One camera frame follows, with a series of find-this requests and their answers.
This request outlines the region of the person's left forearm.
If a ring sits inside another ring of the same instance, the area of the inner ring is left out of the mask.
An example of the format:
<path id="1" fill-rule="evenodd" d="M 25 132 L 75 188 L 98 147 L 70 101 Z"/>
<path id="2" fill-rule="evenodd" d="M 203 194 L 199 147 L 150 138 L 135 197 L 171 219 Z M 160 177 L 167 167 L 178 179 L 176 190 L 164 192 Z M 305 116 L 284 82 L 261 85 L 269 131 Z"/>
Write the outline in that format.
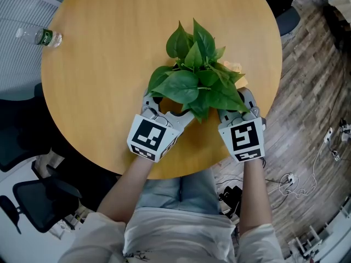
<path id="1" fill-rule="evenodd" d="M 153 167 L 153 161 L 138 156 L 100 203 L 97 212 L 127 224 Z"/>

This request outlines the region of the person's blue jeans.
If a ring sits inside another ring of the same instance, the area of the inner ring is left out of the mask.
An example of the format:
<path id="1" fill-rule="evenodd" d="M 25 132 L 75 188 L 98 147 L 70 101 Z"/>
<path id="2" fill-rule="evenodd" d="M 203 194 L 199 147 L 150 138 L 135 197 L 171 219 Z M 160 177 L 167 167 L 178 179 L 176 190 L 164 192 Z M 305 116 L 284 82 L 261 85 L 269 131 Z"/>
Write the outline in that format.
<path id="1" fill-rule="evenodd" d="M 165 180 L 148 180 L 136 208 L 162 208 L 193 213 L 222 213 L 212 169 Z"/>

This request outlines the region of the clear plastic bottle green label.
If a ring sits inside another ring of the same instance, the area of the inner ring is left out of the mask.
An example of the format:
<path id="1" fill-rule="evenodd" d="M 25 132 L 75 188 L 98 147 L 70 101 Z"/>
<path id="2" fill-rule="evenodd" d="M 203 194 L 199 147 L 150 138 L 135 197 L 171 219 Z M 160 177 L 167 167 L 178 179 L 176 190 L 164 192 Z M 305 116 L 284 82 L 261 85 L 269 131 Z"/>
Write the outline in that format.
<path id="1" fill-rule="evenodd" d="M 19 28 L 16 32 L 16 38 L 23 39 L 30 44 L 52 48 L 61 45 L 63 40 L 61 33 L 42 27 Z"/>

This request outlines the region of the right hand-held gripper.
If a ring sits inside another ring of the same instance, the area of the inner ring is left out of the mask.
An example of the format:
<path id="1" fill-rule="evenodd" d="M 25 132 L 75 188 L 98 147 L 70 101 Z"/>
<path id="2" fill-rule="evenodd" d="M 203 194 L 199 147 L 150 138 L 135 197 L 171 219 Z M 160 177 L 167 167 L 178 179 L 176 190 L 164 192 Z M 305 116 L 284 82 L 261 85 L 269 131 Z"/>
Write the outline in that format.
<path id="1" fill-rule="evenodd" d="M 245 87 L 237 91 L 249 113 L 218 109 L 218 131 L 230 155 L 242 163 L 265 156 L 263 132 L 266 121 L 260 116 L 252 92 Z"/>

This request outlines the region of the person's white shirt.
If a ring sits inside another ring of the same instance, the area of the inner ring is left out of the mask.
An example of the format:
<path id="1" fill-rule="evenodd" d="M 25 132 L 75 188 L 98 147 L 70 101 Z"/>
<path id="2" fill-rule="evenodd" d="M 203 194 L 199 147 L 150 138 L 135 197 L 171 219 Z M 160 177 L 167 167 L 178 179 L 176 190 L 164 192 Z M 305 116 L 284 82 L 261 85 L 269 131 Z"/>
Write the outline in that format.
<path id="1" fill-rule="evenodd" d="M 130 222 L 91 213 L 58 263 L 284 263 L 275 230 L 260 225 L 231 238 L 223 215 L 139 208 Z"/>

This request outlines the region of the black mesh office chair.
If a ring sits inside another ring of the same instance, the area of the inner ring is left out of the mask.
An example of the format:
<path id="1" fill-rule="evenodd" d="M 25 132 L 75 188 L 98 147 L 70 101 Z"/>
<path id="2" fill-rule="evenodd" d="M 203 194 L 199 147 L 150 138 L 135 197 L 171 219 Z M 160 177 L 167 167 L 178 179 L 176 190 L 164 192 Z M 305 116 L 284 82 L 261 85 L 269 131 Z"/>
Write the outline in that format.
<path id="1" fill-rule="evenodd" d="M 57 222 L 73 214 L 82 198 L 79 190 L 55 177 L 24 181 L 13 186 L 17 206 L 5 195 L 0 196 L 0 208 L 21 233 L 20 215 L 27 217 L 41 233 L 48 232 Z"/>
<path id="2" fill-rule="evenodd" d="M 51 126 L 41 84 L 30 99 L 0 99 L 0 171 L 6 173 L 28 158 L 49 153 Z"/>

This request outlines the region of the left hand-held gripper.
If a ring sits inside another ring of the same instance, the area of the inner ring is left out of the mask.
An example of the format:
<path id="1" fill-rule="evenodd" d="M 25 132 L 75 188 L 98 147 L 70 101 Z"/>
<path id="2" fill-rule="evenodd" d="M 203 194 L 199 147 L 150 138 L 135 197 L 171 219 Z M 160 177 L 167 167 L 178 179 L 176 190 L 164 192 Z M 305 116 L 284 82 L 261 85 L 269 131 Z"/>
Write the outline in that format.
<path id="1" fill-rule="evenodd" d="M 181 135 L 178 129 L 185 129 L 195 118 L 190 110 L 181 113 L 168 111 L 165 116 L 160 115 L 162 99 L 161 94 L 144 92 L 141 114 L 135 115 L 127 138 L 131 152 L 155 163 L 177 142 Z"/>

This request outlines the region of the person's right forearm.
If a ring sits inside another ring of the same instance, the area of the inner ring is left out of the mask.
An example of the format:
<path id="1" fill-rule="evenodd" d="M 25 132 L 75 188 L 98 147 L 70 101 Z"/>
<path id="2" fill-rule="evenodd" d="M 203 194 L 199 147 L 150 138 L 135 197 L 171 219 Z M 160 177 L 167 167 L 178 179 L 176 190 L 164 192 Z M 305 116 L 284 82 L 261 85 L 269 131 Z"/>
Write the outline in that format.
<path id="1" fill-rule="evenodd" d="M 239 221 L 240 235 L 265 224 L 272 223 L 265 174 L 260 159 L 244 163 L 244 176 Z"/>

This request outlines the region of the green potted plant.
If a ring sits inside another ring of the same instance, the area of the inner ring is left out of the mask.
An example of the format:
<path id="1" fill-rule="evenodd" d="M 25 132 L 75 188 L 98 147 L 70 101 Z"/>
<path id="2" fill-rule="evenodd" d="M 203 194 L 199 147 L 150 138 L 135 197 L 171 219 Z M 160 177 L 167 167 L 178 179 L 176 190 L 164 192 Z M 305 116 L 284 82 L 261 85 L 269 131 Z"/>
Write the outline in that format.
<path id="1" fill-rule="evenodd" d="M 166 52 L 175 64 L 152 73 L 147 94 L 181 104 L 198 121 L 206 119 L 211 108 L 249 111 L 235 86 L 243 74 L 219 63 L 225 48 L 216 48 L 215 39 L 197 21 L 192 34 L 179 24 L 167 41 Z"/>

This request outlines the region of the yellow cloth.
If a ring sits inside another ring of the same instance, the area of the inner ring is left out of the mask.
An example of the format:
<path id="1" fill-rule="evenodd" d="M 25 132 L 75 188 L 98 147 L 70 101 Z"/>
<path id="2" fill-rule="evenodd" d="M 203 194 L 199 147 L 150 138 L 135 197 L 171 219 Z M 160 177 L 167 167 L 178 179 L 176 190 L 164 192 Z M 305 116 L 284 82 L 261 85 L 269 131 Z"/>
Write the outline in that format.
<path id="1" fill-rule="evenodd" d="M 245 78 L 245 75 L 242 73 L 242 66 L 240 63 L 224 61 L 223 65 L 229 70 L 240 74 L 239 79 L 235 81 L 235 86 L 237 89 L 243 88 L 248 85 L 248 81 Z"/>

